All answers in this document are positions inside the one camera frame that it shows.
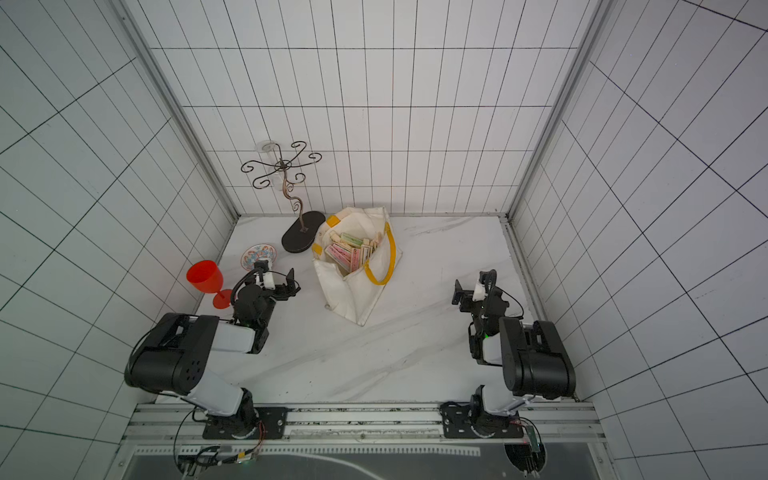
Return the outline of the white canvas tote bag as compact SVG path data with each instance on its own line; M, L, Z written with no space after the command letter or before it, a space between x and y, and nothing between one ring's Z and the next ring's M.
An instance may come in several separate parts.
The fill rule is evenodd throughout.
M383 207L348 207L329 216L311 246L326 307L363 326L402 257Z

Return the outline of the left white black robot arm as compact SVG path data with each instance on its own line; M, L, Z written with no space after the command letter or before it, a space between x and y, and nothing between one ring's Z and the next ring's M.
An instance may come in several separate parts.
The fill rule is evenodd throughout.
M223 287L219 266L204 260L187 271L187 281L212 294L216 308L233 309L233 317L170 312L137 341L125 367L125 383L145 392L174 396L207 415L208 438L250 439L269 434L252 393L235 386L208 367L210 354L257 355L269 337L269 322L279 302L301 290L295 271L286 274L257 261L235 286Z

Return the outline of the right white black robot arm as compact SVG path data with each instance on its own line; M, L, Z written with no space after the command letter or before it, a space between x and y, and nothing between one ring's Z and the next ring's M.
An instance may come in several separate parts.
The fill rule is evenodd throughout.
M557 400L571 397L576 389L576 375L566 348L555 325L549 321L523 322L524 315L508 316L509 302L505 292L496 285L494 270L482 272L472 290L460 283L454 285L451 303L472 317L468 325L468 345L471 357L481 366L497 366L507 389L518 400L500 413L490 413L483 403L483 388L478 387L467 405L456 412L465 423L458 426L461 434L472 433L478 438L492 438L498 433L522 432L516 411L530 397ZM489 362L484 356L484 342L497 337L501 361Z

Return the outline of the black scrolled metal stand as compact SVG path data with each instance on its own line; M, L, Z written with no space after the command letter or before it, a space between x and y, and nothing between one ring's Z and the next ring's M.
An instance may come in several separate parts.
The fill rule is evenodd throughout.
M320 226L326 221L324 213L316 210L307 211L303 200L295 193L296 187L303 185L306 181L306 174L303 168L314 166L323 158L319 152L309 152L306 155L306 159L302 160L307 147L308 143L304 140L294 141L290 145L294 153L290 158L285 158L281 145L267 140L261 142L257 146L257 150L260 153L265 153L267 156L272 155L274 159L269 162L250 159L240 167L243 174L254 174L257 165L264 168L264 172L254 177L251 181L251 186L255 190L270 188L273 184L272 178L275 176L280 178L282 195L296 214L296 220L281 238L283 249L292 254L308 250L312 246Z

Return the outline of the pink green fan in bag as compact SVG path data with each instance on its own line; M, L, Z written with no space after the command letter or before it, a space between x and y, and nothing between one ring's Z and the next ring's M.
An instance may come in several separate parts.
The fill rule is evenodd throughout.
M325 248L325 255L336 263L343 275L348 275L358 269L355 255L358 250L341 243L331 243Z

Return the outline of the red plastic goblet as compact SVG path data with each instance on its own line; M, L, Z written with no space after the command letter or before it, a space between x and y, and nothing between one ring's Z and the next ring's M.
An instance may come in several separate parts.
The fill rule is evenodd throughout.
M223 274L212 260L202 260L192 265L186 272L187 282L204 294L212 294L212 304L223 310L231 306L231 289L224 289Z

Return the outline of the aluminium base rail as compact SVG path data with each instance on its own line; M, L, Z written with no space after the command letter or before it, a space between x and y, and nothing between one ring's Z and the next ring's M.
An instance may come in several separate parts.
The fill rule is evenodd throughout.
M124 442L144 445L266 447L449 443L604 443L607 438L589 403L524 405L511 417L473 414L464 402L263 404L260 425L244 439L207 426L188 405L138 406Z

